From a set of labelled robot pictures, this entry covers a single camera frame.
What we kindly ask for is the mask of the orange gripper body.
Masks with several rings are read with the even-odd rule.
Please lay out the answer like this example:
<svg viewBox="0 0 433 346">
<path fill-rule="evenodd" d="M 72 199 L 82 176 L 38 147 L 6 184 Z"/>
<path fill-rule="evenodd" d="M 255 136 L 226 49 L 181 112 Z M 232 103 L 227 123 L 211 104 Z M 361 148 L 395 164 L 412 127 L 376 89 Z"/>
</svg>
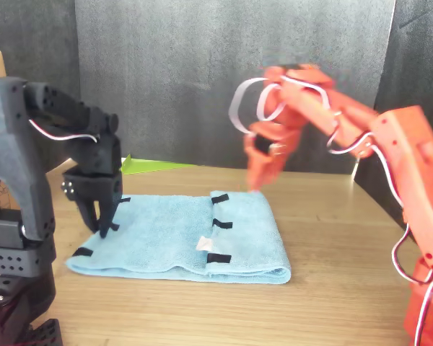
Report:
<svg viewBox="0 0 433 346">
<path fill-rule="evenodd" d="M 301 130 L 280 123 L 258 121 L 244 137 L 244 151 L 249 159 L 273 162 L 286 159 L 299 145 Z"/>
</svg>

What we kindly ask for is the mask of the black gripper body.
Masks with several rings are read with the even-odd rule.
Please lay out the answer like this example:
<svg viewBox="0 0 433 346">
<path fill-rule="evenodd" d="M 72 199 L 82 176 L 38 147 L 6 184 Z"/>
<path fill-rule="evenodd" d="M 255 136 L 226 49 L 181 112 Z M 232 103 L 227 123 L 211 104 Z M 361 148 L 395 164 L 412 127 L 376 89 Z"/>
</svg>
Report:
<svg viewBox="0 0 433 346">
<path fill-rule="evenodd" d="M 123 194 L 121 142 L 115 135 L 96 141 L 78 138 L 66 144 L 76 165 L 63 173 L 68 198 L 120 198 Z"/>
</svg>

